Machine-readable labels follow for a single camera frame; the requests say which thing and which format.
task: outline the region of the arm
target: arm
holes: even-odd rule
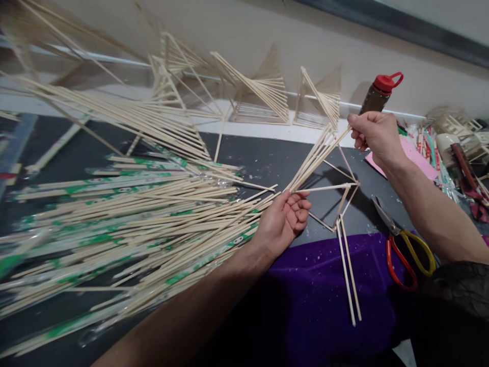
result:
[[[307,225],[307,194],[278,196],[257,233],[224,264],[146,317],[93,366],[184,365]]]
[[[465,212],[426,178],[405,155],[394,115],[349,115],[355,148],[370,147],[373,159],[402,200],[409,218],[431,249],[445,262],[489,264],[489,249]]]

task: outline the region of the hand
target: hand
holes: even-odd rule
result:
[[[309,193],[290,195],[284,191],[265,210],[253,238],[257,246],[265,246],[274,258],[290,246],[295,237],[307,226],[311,203],[305,198]]]
[[[351,137],[355,148],[365,151],[372,149],[374,162],[384,169],[407,159],[402,149],[397,130],[397,120],[393,114],[370,111],[361,116],[349,114],[348,123],[353,128]]]

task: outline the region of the red bottle cap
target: red bottle cap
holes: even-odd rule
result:
[[[398,81],[394,82],[392,79],[398,75],[400,75]],[[384,91],[384,92],[387,92],[390,94],[395,87],[397,87],[399,84],[401,84],[403,79],[404,79],[404,75],[401,72],[397,72],[391,76],[389,76],[389,75],[377,75],[377,77],[375,78],[375,81],[373,82],[373,85],[376,86],[381,91]]]

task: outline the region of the scissors blade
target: scissors blade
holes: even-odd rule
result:
[[[384,209],[384,203],[382,203],[382,200],[380,200],[378,197],[374,196],[372,198],[372,201],[375,205],[375,209],[377,209],[377,213],[380,215],[382,218],[382,221],[385,223],[387,228],[391,231],[391,233],[396,236],[401,233],[401,230],[397,228],[396,224],[394,223],[394,220],[392,217],[387,214],[386,210]]]

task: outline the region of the yellow scissors handle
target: yellow scissors handle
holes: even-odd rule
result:
[[[419,270],[421,270],[421,272],[424,275],[430,277],[433,274],[433,272],[435,271],[435,269],[437,268],[437,266],[434,262],[433,253],[429,249],[428,245],[422,239],[420,239],[418,236],[412,234],[411,232],[407,232],[405,230],[402,230],[401,236],[402,236],[402,239],[404,240],[404,242],[406,242],[407,248],[409,248],[409,252],[413,256],[413,259],[414,259],[416,265],[418,266]],[[421,247],[423,248],[423,250],[426,252],[426,255],[428,256],[428,260],[429,260],[429,270],[426,270],[423,267],[423,265],[421,264],[421,262],[419,261],[419,258],[417,256],[416,252],[414,251],[413,245],[411,245],[411,242],[409,241],[408,237],[412,238],[417,243],[419,243],[421,245]]]

